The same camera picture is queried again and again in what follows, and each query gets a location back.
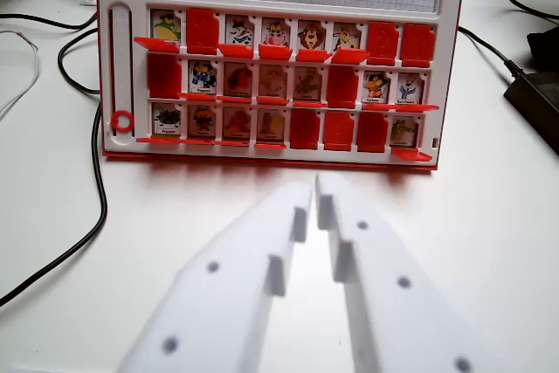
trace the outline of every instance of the white table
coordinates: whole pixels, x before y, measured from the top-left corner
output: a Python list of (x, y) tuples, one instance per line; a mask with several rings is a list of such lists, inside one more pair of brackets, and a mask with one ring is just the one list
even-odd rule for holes
[[(552, 11), (556, 0), (522, 0)], [(79, 0), (2, 0), (0, 10), (83, 22)], [(461, 23), (521, 66), (531, 31), (553, 25), (507, 0), (464, 0)], [(0, 294), (81, 238), (99, 216), (89, 136), (97, 100), (70, 88), (56, 66), (74, 36), (7, 22), (39, 46), (37, 85), (0, 124)], [(1, 95), (16, 90), (31, 52), (0, 43)], [(96, 87), (94, 39), (67, 58)], [(400, 233), (420, 265), (479, 334), (504, 371), (559, 365), (558, 160), (503, 99), (506, 69), (459, 35), (439, 170), (345, 171)], [(259, 197), (314, 169), (246, 163), (107, 161), (101, 235), (63, 267), (0, 309), (0, 366), (110, 372), (131, 346), (177, 270)], [(325, 233), (311, 227), (295, 250), (288, 296), (276, 300), (265, 373), (352, 369), (342, 287), (331, 280)]]

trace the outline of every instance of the black device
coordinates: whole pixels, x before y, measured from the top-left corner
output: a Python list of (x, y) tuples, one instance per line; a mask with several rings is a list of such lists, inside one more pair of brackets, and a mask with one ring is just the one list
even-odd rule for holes
[(559, 73), (520, 75), (505, 98), (559, 155)]

